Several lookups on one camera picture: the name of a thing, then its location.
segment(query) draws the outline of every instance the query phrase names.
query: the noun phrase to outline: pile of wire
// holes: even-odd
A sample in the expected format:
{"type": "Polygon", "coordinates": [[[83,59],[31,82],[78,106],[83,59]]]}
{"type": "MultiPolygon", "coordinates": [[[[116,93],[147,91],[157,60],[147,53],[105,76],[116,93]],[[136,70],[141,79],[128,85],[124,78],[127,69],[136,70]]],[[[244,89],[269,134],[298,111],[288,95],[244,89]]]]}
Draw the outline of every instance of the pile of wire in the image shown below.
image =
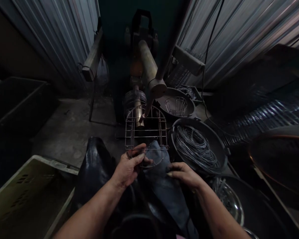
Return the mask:
{"type": "Polygon", "coordinates": [[[209,174],[218,174],[220,163],[205,137],[192,126],[177,126],[177,150],[209,174]]]}
{"type": "Polygon", "coordinates": [[[176,86],[175,89],[189,95],[192,100],[196,99],[195,92],[189,86],[176,86]]]}
{"type": "Polygon", "coordinates": [[[213,191],[216,193],[217,197],[220,199],[220,201],[223,203],[223,205],[227,208],[227,210],[233,215],[233,207],[227,197],[227,194],[224,190],[224,187],[226,185],[226,179],[221,180],[220,178],[216,178],[213,182],[213,191]]]}

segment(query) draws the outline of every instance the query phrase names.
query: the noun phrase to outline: coiled wire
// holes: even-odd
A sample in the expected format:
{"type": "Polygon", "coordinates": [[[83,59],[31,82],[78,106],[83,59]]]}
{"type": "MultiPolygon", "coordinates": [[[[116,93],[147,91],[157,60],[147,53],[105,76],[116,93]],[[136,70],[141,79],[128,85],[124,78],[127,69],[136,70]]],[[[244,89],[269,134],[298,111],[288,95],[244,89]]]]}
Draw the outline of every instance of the coiled wire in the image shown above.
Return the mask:
{"type": "Polygon", "coordinates": [[[218,174],[220,163],[209,147],[209,142],[200,131],[185,125],[177,126],[177,150],[188,160],[192,161],[209,174],[218,174]]]}
{"type": "Polygon", "coordinates": [[[124,118],[127,117],[129,112],[135,107],[134,100],[139,98],[141,103],[146,104],[146,95],[140,90],[131,90],[125,94],[123,107],[124,107],[124,118]]]}
{"type": "Polygon", "coordinates": [[[175,89],[188,94],[192,100],[196,99],[194,91],[189,86],[176,86],[175,89]]]}

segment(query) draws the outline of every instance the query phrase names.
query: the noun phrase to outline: wire basket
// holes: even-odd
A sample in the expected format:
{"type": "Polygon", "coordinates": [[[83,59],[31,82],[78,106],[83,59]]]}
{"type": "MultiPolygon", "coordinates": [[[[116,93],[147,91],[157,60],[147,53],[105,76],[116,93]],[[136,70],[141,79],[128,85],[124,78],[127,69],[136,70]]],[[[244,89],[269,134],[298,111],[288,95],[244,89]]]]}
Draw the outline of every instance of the wire basket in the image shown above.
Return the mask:
{"type": "MultiPolygon", "coordinates": [[[[145,106],[146,105],[142,105],[142,113],[144,113],[145,106]]],[[[134,107],[130,110],[126,117],[125,150],[130,158],[132,157],[131,153],[135,153],[133,152],[134,150],[138,151],[137,153],[145,153],[146,156],[153,156],[153,158],[149,158],[153,160],[151,164],[145,162],[140,164],[143,168],[152,168],[161,163],[167,154],[168,144],[166,119],[158,108],[152,106],[149,115],[144,118],[144,128],[138,129],[136,128],[136,122],[139,118],[135,115],[136,108],[137,107],[134,107]],[[134,149],[141,143],[145,143],[147,145],[145,152],[134,149]]]]}
{"type": "Polygon", "coordinates": [[[187,102],[183,97],[170,97],[165,100],[167,112],[175,116],[184,116],[187,109],[187,102]]]}

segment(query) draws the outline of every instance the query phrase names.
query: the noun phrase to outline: right hand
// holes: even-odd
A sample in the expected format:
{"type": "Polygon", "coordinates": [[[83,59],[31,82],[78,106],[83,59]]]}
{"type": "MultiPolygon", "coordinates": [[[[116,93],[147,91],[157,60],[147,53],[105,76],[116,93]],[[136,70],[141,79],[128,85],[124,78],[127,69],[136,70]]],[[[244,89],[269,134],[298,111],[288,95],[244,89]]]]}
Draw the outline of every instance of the right hand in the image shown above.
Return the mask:
{"type": "Polygon", "coordinates": [[[168,176],[181,180],[191,189],[198,189],[206,184],[205,181],[184,162],[171,163],[168,168],[171,170],[167,173],[168,176]]]}

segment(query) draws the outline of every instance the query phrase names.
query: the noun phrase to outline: workshop floor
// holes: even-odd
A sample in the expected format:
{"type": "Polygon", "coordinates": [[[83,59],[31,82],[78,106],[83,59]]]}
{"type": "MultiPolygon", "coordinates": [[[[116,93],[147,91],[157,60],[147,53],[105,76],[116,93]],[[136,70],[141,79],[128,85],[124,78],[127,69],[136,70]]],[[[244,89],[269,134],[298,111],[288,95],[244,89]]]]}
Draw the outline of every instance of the workshop floor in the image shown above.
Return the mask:
{"type": "Polygon", "coordinates": [[[109,152],[119,159],[124,153],[124,140],[115,139],[115,113],[110,97],[95,99],[89,122],[89,99],[60,99],[55,110],[33,140],[32,154],[58,159],[80,167],[90,137],[100,137],[109,152]]]}

